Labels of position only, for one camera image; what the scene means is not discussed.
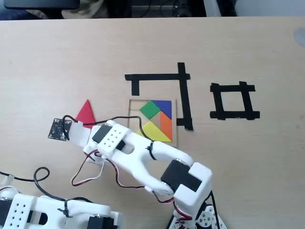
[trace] screw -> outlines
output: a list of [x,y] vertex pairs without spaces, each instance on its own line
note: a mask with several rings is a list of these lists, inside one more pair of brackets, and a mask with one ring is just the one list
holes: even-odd
[[96,217],[96,218],[103,218],[103,216],[101,214],[94,214],[94,217]]

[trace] black tape outline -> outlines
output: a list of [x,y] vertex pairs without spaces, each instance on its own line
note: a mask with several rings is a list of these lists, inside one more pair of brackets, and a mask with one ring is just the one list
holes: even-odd
[[[210,112],[210,118],[217,118],[218,120],[225,120],[226,118],[246,118],[247,120],[254,120],[260,118],[259,111],[253,111],[249,92],[255,92],[254,85],[247,85],[247,82],[240,81],[239,85],[219,85],[212,83],[210,91],[213,92],[216,111]],[[241,92],[244,111],[224,111],[223,100],[221,92]]]
[[177,118],[177,126],[184,126],[186,130],[193,130],[187,80],[191,79],[186,73],[185,64],[178,62],[178,73],[169,74],[126,74],[125,79],[132,82],[132,95],[140,95],[140,81],[142,80],[179,80],[183,118]]

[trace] cable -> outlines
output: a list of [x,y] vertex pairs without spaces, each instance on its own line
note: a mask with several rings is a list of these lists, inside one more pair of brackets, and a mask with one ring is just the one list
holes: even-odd
[[[1,172],[1,171],[0,171],[0,174],[1,174],[1,175],[4,175],[4,176],[7,176],[7,177],[8,177],[9,175],[11,175],[11,174],[8,174],[8,173],[3,173],[3,172]],[[45,180],[46,178],[48,178],[49,175],[50,175],[50,172],[48,171],[48,173],[47,173],[46,176],[44,176],[43,178],[40,178],[40,179],[37,180],[37,181],[43,181],[43,180]],[[26,181],[26,182],[34,182],[34,180],[31,180],[31,179],[24,179],[24,178],[20,178],[20,177],[14,177],[14,179],[15,179],[15,180],[20,180],[20,181]]]
[[4,187],[0,188],[0,192],[6,190],[6,189],[8,189],[8,188],[14,189],[14,190],[17,191],[18,193],[20,193],[19,190],[16,189],[15,187],[13,187],[13,186],[4,186]]
[[144,17],[151,10],[151,6],[152,6],[152,0],[149,0],[149,5],[148,5],[146,12],[138,18]]
[[[65,130],[64,128],[64,123],[65,123],[65,119],[66,118],[70,118],[72,121],[74,122],[78,122],[75,118],[73,118],[72,116],[70,115],[65,115],[63,118],[62,118],[62,123],[61,123],[61,128],[62,128],[62,132],[63,134],[65,135],[65,137],[70,140],[69,138],[69,133],[67,133],[67,131]],[[97,125],[97,124],[103,124],[103,123],[106,123],[108,120],[115,120],[115,119],[118,119],[118,118],[125,118],[125,119],[131,119],[131,118],[137,118],[139,119],[139,127],[140,127],[140,131],[142,133],[142,135],[144,137],[146,137],[147,139],[151,140],[146,134],[145,132],[143,131],[143,128],[142,128],[142,119],[140,116],[116,116],[114,118],[111,118],[111,119],[106,119],[106,120],[103,120],[103,121],[99,121],[99,122],[95,122],[95,123],[83,123],[83,125]]]
[[166,1],[164,1],[164,2],[160,5],[160,14],[161,14],[162,17],[164,17],[164,14],[163,14],[163,11],[162,11],[162,7],[163,7],[166,3],[170,2],[170,1],[172,1],[172,0],[166,0]]
[[95,151],[95,152],[94,152],[94,155],[97,156],[97,157],[102,157],[102,155],[100,154],[99,151]]
[[211,191],[210,195],[211,195],[211,197],[212,197],[212,203],[213,203],[213,207],[214,207],[214,212],[215,212],[215,217],[216,217],[217,228],[220,229],[220,226],[219,226],[219,219],[218,219],[218,214],[217,214],[217,209],[216,209],[216,202],[215,202],[215,198],[214,198],[213,191]]
[[119,169],[118,167],[110,160],[106,159],[107,161],[109,161],[109,163],[114,167],[114,170],[115,170],[115,181],[117,183],[117,185],[119,187],[122,187],[122,188],[135,188],[135,189],[140,189],[140,188],[144,188],[144,186],[126,186],[126,185],[122,185],[119,181]]
[[37,173],[41,170],[46,170],[48,172],[48,174],[50,174],[50,170],[47,168],[47,167],[39,167],[38,169],[36,169],[36,171],[34,172],[34,182],[35,182],[35,185],[36,187],[43,193],[45,194],[46,196],[52,198],[52,199],[56,199],[56,200],[59,200],[59,201],[65,201],[65,199],[61,198],[61,197],[57,197],[57,196],[54,196],[50,193],[48,193],[47,191],[45,191],[41,186],[40,184],[38,184],[38,180],[37,180]]
[[[61,197],[57,197],[57,196],[54,196],[50,193],[48,193],[46,190],[44,190],[40,184],[38,183],[38,180],[37,180],[37,173],[41,170],[46,170],[48,172],[48,174],[50,174],[50,170],[47,168],[47,167],[39,167],[38,169],[36,169],[36,171],[34,172],[34,182],[35,182],[35,185],[36,187],[40,190],[40,192],[42,192],[43,194],[45,194],[46,196],[52,198],[52,199],[56,199],[56,200],[59,200],[59,201],[66,201],[66,199],[64,198],[61,198]],[[83,200],[83,201],[86,201],[86,202],[89,202],[89,203],[93,203],[92,201],[84,198],[84,197],[76,197],[76,198],[73,198],[73,199],[76,199],[76,200]]]
[[174,16],[174,12],[175,12],[175,6],[176,6],[176,4],[177,3],[179,3],[179,1],[178,0],[174,0],[173,1],[173,7],[172,7],[172,16]]
[[96,177],[91,177],[91,178],[87,178],[87,179],[82,180],[82,181],[80,181],[80,182],[74,183],[75,178],[76,178],[76,177],[78,176],[78,174],[81,172],[81,169],[82,169],[83,165],[85,164],[87,158],[89,158],[91,154],[94,154],[94,155],[95,155],[95,153],[98,153],[98,151],[97,151],[97,150],[93,150],[92,152],[90,152],[89,154],[86,155],[86,158],[85,158],[85,160],[83,161],[83,163],[81,164],[80,169],[79,169],[79,170],[77,171],[77,173],[72,177],[72,179],[71,179],[71,184],[72,184],[74,187],[79,186],[79,185],[83,185],[83,184],[85,184],[85,183],[87,183],[87,182],[89,182],[89,181],[91,181],[91,180],[95,180],[95,179],[99,178],[99,177],[102,175],[103,170],[104,170],[104,167],[105,167],[105,163],[106,163],[105,160],[104,160],[104,162],[103,162],[103,164],[102,164],[101,171],[100,171],[100,173],[99,173],[98,176],[96,176]]
[[191,215],[185,214],[183,211],[181,211],[181,210],[177,207],[175,201],[173,202],[173,207],[175,208],[175,210],[176,210],[180,215],[183,216],[183,218],[185,218],[184,220],[192,220],[192,219],[193,219]]
[[174,197],[172,197],[170,199],[167,199],[167,200],[160,200],[158,195],[154,191],[152,191],[152,193],[154,194],[154,196],[156,197],[158,202],[161,203],[161,204],[170,204],[170,203],[172,203],[175,200]]

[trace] wooden tangram board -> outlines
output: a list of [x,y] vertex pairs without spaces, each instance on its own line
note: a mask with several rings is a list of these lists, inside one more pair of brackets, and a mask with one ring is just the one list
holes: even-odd
[[[131,98],[128,115],[141,117],[143,131],[152,140],[178,146],[175,100]],[[129,119],[128,127],[142,135],[138,119]]]

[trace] black chair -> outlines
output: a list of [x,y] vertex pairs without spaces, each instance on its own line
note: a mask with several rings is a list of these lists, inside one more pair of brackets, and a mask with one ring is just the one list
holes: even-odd
[[80,0],[4,0],[4,6],[13,10],[40,10],[49,19],[63,19],[61,11],[79,8]]

